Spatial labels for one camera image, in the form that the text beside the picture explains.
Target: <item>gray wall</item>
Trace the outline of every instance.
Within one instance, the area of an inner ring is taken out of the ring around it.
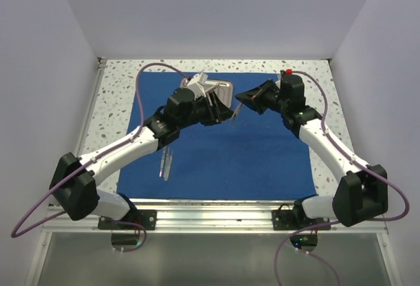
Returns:
[[[68,0],[98,56],[332,58],[365,0]]]
[[[26,279],[39,230],[9,235],[75,148],[94,75],[67,0],[0,0],[0,285]]]
[[[420,284],[420,0],[367,0],[333,59],[356,151],[380,163],[408,195],[411,213],[390,223],[405,285]],[[403,209],[392,193],[389,215]]]

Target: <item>metal frame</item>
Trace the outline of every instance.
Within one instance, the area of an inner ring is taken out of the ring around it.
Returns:
[[[85,142],[87,130],[96,102],[96,93],[100,87],[106,59],[98,65],[91,101],[85,114],[76,154],[80,154]],[[278,209],[281,204],[293,205],[293,201],[198,201],[179,199],[133,199],[138,209],[157,210],[156,230],[154,233],[186,233],[186,234],[286,234],[292,231],[274,231],[271,210]],[[60,207],[50,207],[48,215],[60,211]],[[57,217],[45,223],[41,229],[41,237],[28,273],[25,286],[38,285],[47,251],[53,233],[109,233],[98,230],[98,216],[88,216],[73,222],[67,215]],[[387,227],[382,222],[363,222],[351,228],[336,225],[322,234],[377,234],[382,256],[392,286],[402,285],[394,255],[390,248]]]

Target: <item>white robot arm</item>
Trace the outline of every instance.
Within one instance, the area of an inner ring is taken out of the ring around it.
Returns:
[[[186,88],[174,91],[166,105],[139,127],[104,148],[76,158],[67,153],[60,158],[50,188],[88,161],[89,170],[82,170],[76,177],[59,187],[54,198],[72,220],[87,215],[98,215],[112,220],[135,222],[137,209],[123,194],[111,194],[97,189],[106,178],[120,168],[149,153],[156,152],[179,137],[180,130],[201,123],[214,125],[230,119],[233,111],[225,106],[213,92],[203,88],[207,75],[199,73],[189,80]]]
[[[387,185],[353,163],[358,162],[385,178],[386,171],[380,165],[370,166],[349,150],[326,125],[322,127],[322,116],[305,104],[305,86],[300,76],[290,70],[282,71],[279,81],[270,79],[250,91],[237,94],[236,98],[259,114],[267,109],[280,113],[284,125],[321,157],[339,182],[334,195],[298,199],[290,212],[280,208],[278,212],[283,222],[303,228],[317,223],[317,219],[337,218],[345,226],[353,226],[388,210]],[[324,132],[350,154],[350,159],[333,146]]]

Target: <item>blue mat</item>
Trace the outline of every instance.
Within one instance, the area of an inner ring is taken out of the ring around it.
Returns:
[[[234,94],[248,91],[275,75],[209,73],[234,84]],[[175,73],[147,72],[140,89],[145,117],[166,104],[179,87]],[[234,99],[232,109],[238,105]],[[140,122],[137,102],[129,128]],[[309,150],[282,123],[278,113],[264,115],[243,107],[235,121],[181,131],[169,146],[173,161],[168,181],[159,178],[162,150],[122,168],[117,190],[131,198],[150,199],[297,199],[314,195]]]

